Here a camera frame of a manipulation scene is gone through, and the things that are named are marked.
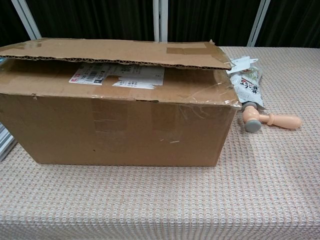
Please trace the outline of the peach toy hammer grey ends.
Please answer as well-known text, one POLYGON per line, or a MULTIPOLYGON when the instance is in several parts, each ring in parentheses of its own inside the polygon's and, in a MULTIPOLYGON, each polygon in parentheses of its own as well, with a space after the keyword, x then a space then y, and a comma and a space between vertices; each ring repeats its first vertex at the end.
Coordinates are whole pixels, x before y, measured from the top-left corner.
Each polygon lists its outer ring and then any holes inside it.
POLYGON ((300 117, 288 114, 273 114, 268 115, 260 114, 258 110, 252 106, 248 105, 244 108, 242 112, 242 118, 244 122, 244 128, 247 132, 256 133, 262 127, 262 124, 268 126, 277 126, 284 129, 298 129, 302 125, 302 120, 300 117))

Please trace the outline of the white printed snack pouch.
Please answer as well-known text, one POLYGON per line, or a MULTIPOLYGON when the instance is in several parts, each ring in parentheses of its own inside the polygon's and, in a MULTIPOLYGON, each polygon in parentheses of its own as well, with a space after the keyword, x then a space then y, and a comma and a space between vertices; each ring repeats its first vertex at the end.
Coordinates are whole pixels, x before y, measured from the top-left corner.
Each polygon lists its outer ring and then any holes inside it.
POLYGON ((246 70, 234 72, 228 76, 242 104, 254 103, 259 109, 265 109, 259 86, 262 76, 259 68, 251 66, 246 70))

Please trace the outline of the large brown cardboard box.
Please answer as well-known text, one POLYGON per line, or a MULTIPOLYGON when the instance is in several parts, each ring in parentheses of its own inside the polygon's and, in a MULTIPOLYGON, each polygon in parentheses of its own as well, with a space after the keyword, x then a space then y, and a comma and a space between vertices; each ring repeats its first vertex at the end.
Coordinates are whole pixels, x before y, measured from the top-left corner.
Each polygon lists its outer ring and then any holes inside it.
POLYGON ((241 108, 211 41, 41 38, 0 58, 0 123, 39 164, 213 167, 241 108))

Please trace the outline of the grey aluminium profile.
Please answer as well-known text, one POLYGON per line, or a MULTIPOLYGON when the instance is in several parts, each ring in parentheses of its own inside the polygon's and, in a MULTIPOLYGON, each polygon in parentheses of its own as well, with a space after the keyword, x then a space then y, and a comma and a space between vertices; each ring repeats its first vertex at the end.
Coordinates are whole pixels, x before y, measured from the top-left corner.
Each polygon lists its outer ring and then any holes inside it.
POLYGON ((0 162, 6 158, 16 143, 14 136, 0 123, 0 162))

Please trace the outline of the white paper card package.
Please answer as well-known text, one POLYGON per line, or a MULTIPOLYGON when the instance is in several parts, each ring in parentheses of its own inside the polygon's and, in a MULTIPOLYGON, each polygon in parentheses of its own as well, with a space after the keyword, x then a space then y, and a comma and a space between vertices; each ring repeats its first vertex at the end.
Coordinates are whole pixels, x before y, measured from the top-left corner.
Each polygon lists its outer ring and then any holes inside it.
POLYGON ((241 72, 247 70, 251 67, 251 64, 257 62, 258 58, 251 58, 250 56, 242 56, 241 58, 237 59, 230 59, 231 61, 231 70, 227 70, 227 74, 233 74, 236 72, 241 72))

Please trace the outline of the white frame post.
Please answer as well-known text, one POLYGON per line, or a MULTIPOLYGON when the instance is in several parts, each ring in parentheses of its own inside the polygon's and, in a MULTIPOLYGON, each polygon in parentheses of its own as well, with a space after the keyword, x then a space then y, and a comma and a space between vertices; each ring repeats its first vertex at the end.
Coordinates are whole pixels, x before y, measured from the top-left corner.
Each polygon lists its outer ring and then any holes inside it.
POLYGON ((31 40, 41 39, 42 35, 30 11, 26 0, 11 0, 29 38, 31 40))
POLYGON ((261 27, 263 25, 266 13, 268 11, 271 0, 260 0, 260 4, 253 22, 251 32, 248 38, 247 47, 254 47, 258 36, 260 34, 261 27))
POLYGON ((169 0, 152 0, 155 42, 168 42, 169 0))

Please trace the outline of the black curtain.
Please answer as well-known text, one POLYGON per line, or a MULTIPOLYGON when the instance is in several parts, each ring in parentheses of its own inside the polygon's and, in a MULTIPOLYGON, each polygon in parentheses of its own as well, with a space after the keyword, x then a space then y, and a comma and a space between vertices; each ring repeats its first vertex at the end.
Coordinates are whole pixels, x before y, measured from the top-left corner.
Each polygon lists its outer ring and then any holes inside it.
POLYGON ((154 5, 164 5, 169 42, 239 47, 266 2, 257 47, 320 49, 320 0, 0 0, 0 47, 30 39, 14 1, 26 4, 43 38, 154 41, 154 5))

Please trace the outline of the beige woven tablecloth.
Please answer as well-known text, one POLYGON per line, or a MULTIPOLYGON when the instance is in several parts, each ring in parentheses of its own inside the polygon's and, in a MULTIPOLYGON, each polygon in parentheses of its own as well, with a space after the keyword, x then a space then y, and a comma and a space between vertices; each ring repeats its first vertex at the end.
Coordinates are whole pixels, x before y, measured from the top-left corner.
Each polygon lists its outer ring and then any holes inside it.
POLYGON ((215 167, 40 165, 17 144, 0 162, 0 240, 320 240, 320 48, 235 47, 262 71, 267 112, 297 130, 244 130, 215 167))

